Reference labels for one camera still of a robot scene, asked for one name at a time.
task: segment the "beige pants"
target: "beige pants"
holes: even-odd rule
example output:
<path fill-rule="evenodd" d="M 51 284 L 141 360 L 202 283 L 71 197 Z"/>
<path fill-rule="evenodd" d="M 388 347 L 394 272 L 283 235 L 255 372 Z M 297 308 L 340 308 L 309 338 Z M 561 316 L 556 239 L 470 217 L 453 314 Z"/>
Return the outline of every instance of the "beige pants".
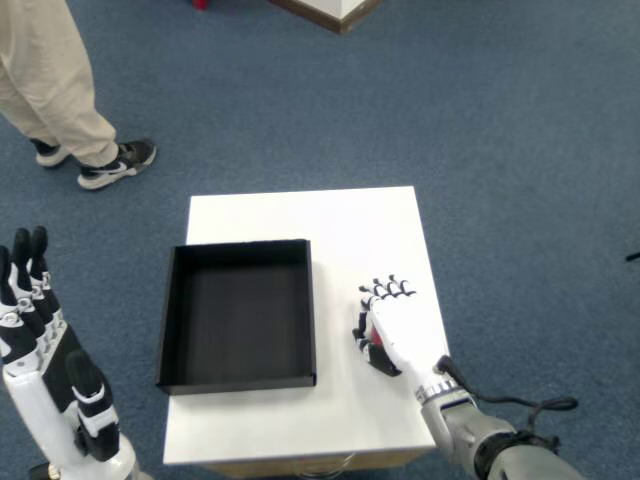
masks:
<path fill-rule="evenodd" d="M 96 111 L 91 65 L 65 0 L 0 0 L 0 112 L 28 138 L 64 145 L 83 164 L 117 155 Z"/>

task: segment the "white shoe sole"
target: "white shoe sole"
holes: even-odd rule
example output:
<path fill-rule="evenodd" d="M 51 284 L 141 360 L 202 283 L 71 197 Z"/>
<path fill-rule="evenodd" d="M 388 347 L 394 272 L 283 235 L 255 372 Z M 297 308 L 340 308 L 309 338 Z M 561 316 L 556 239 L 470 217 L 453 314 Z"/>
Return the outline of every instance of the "white shoe sole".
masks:
<path fill-rule="evenodd" d="M 153 152 L 151 152 L 151 155 L 144 163 L 140 164 L 138 167 L 125 170 L 124 172 L 116 173 L 113 175 L 100 175 L 99 177 L 92 180 L 87 179 L 82 175 L 78 175 L 78 185 L 86 190 L 98 190 L 100 188 L 106 187 L 107 185 L 111 185 L 112 183 L 117 182 L 122 177 L 134 177 L 138 173 L 146 170 L 147 167 L 151 165 L 153 160 L 156 158 L 156 151 L 157 148 L 154 147 Z"/>
<path fill-rule="evenodd" d="M 36 155 L 36 162 L 38 165 L 44 168 L 52 168 L 60 165 L 64 162 L 68 156 L 71 155 L 71 152 L 67 150 L 64 145 L 60 145 L 60 148 L 53 155 L 40 155 L 39 153 Z"/>

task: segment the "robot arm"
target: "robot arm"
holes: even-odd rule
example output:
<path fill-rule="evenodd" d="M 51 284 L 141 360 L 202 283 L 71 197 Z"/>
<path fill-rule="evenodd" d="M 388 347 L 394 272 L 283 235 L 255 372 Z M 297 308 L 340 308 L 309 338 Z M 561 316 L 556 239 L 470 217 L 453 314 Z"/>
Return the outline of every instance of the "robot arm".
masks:
<path fill-rule="evenodd" d="M 353 331 L 365 360 L 387 375 L 407 374 L 422 406 L 422 416 L 441 453 L 480 480 L 584 480 L 555 452 L 555 444 L 533 433 L 516 431 L 504 420 L 483 414 L 464 378 L 446 354 L 443 339 L 430 342 L 441 348 L 425 348 L 429 332 L 420 296 L 406 281 L 389 277 L 386 284 L 374 280 L 361 287 L 363 312 Z M 576 404 L 558 399 L 541 404 L 520 399 L 542 409 L 568 410 Z"/>
<path fill-rule="evenodd" d="M 135 480 L 135 452 L 119 430 L 109 383 L 82 350 L 50 284 L 43 227 L 0 247 L 2 377 L 48 464 L 33 480 Z"/>

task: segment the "gray arm segment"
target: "gray arm segment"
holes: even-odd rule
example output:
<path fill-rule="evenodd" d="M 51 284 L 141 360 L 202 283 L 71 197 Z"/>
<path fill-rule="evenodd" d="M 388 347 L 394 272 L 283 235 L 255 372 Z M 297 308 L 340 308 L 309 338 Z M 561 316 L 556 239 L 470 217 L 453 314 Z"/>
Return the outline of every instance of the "gray arm segment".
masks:
<path fill-rule="evenodd" d="M 421 389 L 422 417 L 440 451 L 480 480 L 585 480 L 550 450 L 518 440 L 508 422 L 483 414 L 455 382 Z M 494 439 L 507 439 L 505 443 Z"/>

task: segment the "nike logo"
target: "nike logo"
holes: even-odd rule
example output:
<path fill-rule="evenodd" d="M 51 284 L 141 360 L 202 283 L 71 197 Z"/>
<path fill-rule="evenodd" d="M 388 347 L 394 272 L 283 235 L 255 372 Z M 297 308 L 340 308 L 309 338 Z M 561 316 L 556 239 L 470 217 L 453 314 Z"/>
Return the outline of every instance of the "nike logo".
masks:
<path fill-rule="evenodd" d="M 106 173 L 108 175 L 115 175 L 117 173 L 126 172 L 129 168 L 123 163 L 118 162 L 118 168 L 113 170 L 95 170 L 96 173 Z"/>

